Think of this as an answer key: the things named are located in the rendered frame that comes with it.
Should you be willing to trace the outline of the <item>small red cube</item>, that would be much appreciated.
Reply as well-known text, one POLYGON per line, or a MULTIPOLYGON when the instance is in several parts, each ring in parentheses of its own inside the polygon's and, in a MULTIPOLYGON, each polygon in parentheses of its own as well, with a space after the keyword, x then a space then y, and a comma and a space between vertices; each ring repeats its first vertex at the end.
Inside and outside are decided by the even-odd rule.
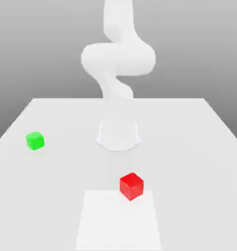
POLYGON ((119 179, 119 190, 132 201, 143 194, 144 180, 135 173, 129 173, 119 179))

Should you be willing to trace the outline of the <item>small green cube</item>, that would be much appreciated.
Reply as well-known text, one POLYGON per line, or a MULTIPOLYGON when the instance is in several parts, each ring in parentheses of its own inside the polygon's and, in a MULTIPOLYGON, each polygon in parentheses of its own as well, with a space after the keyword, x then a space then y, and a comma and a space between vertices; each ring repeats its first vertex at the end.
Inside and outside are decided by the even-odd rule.
POLYGON ((44 136, 38 131, 27 134, 25 138, 27 146, 32 150, 37 150, 45 145, 44 136))

